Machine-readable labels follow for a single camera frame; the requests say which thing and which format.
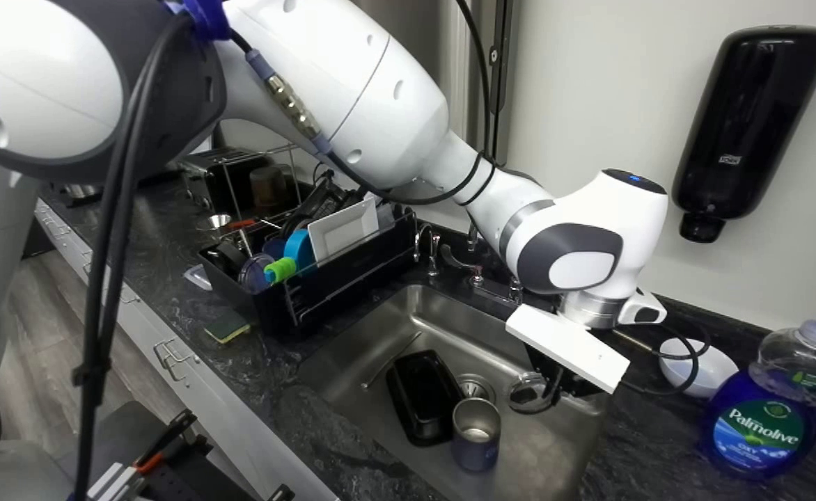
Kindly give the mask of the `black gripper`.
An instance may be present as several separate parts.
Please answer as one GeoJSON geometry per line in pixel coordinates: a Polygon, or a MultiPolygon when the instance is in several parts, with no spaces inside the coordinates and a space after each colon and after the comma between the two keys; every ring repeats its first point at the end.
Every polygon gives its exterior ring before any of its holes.
{"type": "Polygon", "coordinates": [[[552,373],[524,373],[506,386],[506,404],[517,413],[539,413],[552,408],[574,381],[574,373],[555,367],[552,373]]]}

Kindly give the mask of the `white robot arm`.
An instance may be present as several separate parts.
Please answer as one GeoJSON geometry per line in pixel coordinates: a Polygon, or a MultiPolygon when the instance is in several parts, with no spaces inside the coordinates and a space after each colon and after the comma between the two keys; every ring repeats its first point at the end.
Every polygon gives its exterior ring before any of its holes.
{"type": "Polygon", "coordinates": [[[635,298],[666,225],[659,182],[606,167],[552,193],[471,146],[414,54],[350,0],[0,0],[0,170],[97,180],[74,482],[91,472],[134,186],[223,118],[259,121],[381,198],[460,202],[535,294],[635,298]]]}

